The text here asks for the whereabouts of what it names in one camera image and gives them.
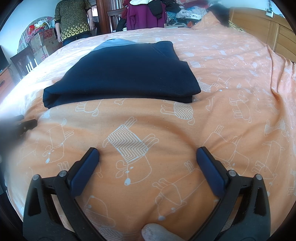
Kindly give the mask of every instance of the wooden wardrobe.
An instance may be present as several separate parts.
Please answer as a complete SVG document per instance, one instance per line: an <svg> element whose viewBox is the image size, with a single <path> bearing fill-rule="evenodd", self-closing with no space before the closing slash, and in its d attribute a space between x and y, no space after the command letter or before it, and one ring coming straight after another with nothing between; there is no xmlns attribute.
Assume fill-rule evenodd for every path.
<svg viewBox="0 0 296 241"><path fill-rule="evenodd" d="M102 34L111 33L107 11L123 8L122 3L123 0L96 0Z"/></svg>

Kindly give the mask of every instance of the folded navy cloth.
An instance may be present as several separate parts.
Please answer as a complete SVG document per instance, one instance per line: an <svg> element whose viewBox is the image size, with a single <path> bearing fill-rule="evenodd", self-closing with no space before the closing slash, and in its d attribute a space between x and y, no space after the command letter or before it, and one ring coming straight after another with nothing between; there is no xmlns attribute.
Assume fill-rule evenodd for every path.
<svg viewBox="0 0 296 241"><path fill-rule="evenodd" d="M200 87L170 41L104 47L81 58L44 89L47 108L112 98L151 98L191 103Z"/></svg>

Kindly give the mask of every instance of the wall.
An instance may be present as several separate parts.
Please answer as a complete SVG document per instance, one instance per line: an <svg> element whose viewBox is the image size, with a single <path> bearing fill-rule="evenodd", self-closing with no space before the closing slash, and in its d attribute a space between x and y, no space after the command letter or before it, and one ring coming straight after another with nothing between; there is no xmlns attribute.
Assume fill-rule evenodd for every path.
<svg viewBox="0 0 296 241"><path fill-rule="evenodd" d="M54 17L55 7L61 0L24 0L13 11L0 31L0 45L8 60L17 54L20 37L35 19Z"/></svg>
<svg viewBox="0 0 296 241"><path fill-rule="evenodd" d="M265 10L268 8L268 0L220 0L225 7L250 7ZM281 14L278 7L272 2L272 11L275 14Z"/></svg>

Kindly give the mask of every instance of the bed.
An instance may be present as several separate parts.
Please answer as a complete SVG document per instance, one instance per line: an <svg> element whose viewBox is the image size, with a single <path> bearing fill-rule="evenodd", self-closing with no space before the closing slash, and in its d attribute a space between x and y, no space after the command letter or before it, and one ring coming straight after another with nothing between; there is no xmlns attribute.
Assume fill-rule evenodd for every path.
<svg viewBox="0 0 296 241"><path fill-rule="evenodd" d="M202 92L191 104L104 99L45 108L43 89L112 38L171 41ZM295 69L256 37L222 26L212 13L191 29L141 29L70 43L25 76L0 106L1 116L38 120L9 157L10 201L22 218L34 174L55 176L95 147L100 164L77 201L100 233L108 240L141 240L141 228L158 223L186 240L218 202L196 163L196 149L206 146L228 170L263 176L274 232L296 200ZM129 136L141 148L123 145Z"/></svg>
<svg viewBox="0 0 296 241"><path fill-rule="evenodd" d="M270 18L266 11L254 8L231 8L229 19L274 52L296 61L296 36L285 18L277 14Z"/></svg>

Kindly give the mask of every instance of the wooden headboard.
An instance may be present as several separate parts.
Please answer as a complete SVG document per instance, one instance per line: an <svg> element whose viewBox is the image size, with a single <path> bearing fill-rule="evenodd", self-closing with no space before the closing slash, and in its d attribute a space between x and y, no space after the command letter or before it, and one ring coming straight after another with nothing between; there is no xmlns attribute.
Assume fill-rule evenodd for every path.
<svg viewBox="0 0 296 241"><path fill-rule="evenodd" d="M270 18L266 11L254 8L231 8L229 20L296 62L296 35L285 18L277 14Z"/></svg>

